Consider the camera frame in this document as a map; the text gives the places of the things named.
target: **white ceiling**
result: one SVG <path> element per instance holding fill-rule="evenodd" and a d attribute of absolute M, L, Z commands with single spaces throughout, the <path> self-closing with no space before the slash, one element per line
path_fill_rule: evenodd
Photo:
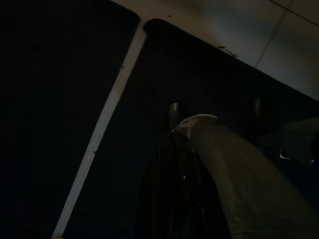
<path fill-rule="evenodd" d="M 319 27 L 268 0 L 112 0 L 163 19 L 319 100 Z M 319 0 L 274 0 L 319 24 Z"/>

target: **white trim strip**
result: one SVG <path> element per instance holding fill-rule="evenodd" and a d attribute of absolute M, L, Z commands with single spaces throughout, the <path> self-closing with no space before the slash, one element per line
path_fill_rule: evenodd
<path fill-rule="evenodd" d="M 137 61 L 139 53 L 142 49 L 144 41 L 146 39 L 146 33 L 143 31 L 143 24 L 140 23 L 134 34 L 120 72 L 115 80 L 109 97 L 102 109 L 101 115 L 95 126 L 93 134 L 91 136 L 89 145 L 85 151 L 84 157 L 82 159 L 79 171 L 76 174 L 72 188 L 69 192 L 68 198 L 66 199 L 65 205 L 63 207 L 62 213 L 60 215 L 59 221 L 55 227 L 52 238 L 62 236 L 66 225 L 69 221 L 71 213 L 73 211 L 74 205 L 80 195 L 82 186 L 88 175 L 89 169 L 91 167 L 92 161 L 95 156 L 95 151 L 98 149 L 100 142 L 103 138 L 106 127 L 108 126 L 111 116 L 118 104 L 123 90 L 125 88 L 126 82 L 132 72 L 132 69 Z"/>

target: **dark background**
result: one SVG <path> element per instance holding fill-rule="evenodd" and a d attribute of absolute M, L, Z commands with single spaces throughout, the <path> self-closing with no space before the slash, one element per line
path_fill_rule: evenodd
<path fill-rule="evenodd" d="M 1 17 L 3 238 L 49 238 L 139 23 L 110 2 L 38 2 Z M 65 231 L 132 238 L 136 191 L 167 109 L 214 114 L 252 140 L 254 102 L 272 97 L 275 125 L 319 116 L 319 103 L 158 19 L 148 33 Z M 318 170 L 269 158 L 318 207 Z"/>

